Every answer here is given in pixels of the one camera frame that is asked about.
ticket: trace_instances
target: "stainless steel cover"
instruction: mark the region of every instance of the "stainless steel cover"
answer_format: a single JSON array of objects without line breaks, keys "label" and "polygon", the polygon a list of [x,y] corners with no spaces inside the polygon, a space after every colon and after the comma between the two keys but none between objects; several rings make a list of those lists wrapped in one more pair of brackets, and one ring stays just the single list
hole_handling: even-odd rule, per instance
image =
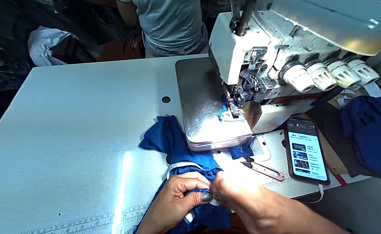
[{"label": "stainless steel cover", "polygon": [[175,67],[184,130],[192,150],[235,146],[252,135],[243,115],[238,121],[220,122],[217,115],[224,92],[208,57],[179,60]]}]

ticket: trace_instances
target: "blue garment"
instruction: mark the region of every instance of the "blue garment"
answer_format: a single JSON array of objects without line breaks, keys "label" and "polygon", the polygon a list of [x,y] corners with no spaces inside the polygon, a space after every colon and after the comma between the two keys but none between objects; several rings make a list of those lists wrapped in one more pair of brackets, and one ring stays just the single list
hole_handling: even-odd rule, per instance
[{"label": "blue garment", "polygon": [[381,97],[359,96],[341,113],[345,137],[354,137],[359,163],[381,174]]},{"label": "blue garment", "polygon": [[[178,162],[195,162],[202,167],[202,169],[196,166],[173,168],[170,171],[170,176],[197,171],[204,175],[210,182],[213,182],[216,173],[222,171],[222,168],[218,166],[218,163],[216,163],[210,152],[194,152],[189,149],[186,137],[180,129],[180,125],[174,115],[166,117],[157,116],[157,123],[147,130],[139,147],[145,150],[156,150],[167,154],[171,157],[172,164]],[[162,185],[160,185],[152,202],[162,190],[166,181],[167,180],[165,179]],[[188,195],[190,192],[201,191],[202,190],[200,189],[193,189],[185,195]],[[231,214],[226,206],[205,204],[195,207],[192,211],[195,215],[192,222],[189,223],[187,219],[183,219],[177,227],[172,228],[167,233],[181,234],[188,232],[199,225],[206,225],[210,229],[223,227],[229,228],[231,226]]]}]

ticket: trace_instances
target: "overlock sewing machine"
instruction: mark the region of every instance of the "overlock sewing machine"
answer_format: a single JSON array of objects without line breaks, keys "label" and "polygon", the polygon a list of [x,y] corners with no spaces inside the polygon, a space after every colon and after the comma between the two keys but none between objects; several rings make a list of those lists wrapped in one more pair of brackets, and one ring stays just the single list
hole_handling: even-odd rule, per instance
[{"label": "overlock sewing machine", "polygon": [[220,13],[209,57],[176,63],[184,131],[195,151],[235,146],[379,75],[381,1],[276,0]]}]

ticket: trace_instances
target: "phone screen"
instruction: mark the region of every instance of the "phone screen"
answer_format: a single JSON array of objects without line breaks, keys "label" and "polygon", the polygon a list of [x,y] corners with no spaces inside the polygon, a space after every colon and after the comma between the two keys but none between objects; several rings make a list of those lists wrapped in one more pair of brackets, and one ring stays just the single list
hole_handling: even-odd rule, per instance
[{"label": "phone screen", "polygon": [[288,119],[293,173],[298,176],[326,181],[328,175],[323,163],[317,130],[312,121]]}]

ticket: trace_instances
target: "person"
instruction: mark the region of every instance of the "person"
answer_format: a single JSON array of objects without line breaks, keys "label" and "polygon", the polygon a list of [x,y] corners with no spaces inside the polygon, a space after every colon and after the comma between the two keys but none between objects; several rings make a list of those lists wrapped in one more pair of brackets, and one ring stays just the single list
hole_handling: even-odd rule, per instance
[{"label": "person", "polygon": [[146,57],[208,53],[199,0],[118,0],[131,28],[140,23]]},{"label": "person", "polygon": [[211,184],[198,172],[170,177],[138,227],[137,234],[165,233],[177,226],[195,206],[207,204],[209,193],[186,191],[210,188],[215,199],[233,209],[251,234],[346,234],[336,224],[316,214],[299,201],[272,190],[219,172]]}]

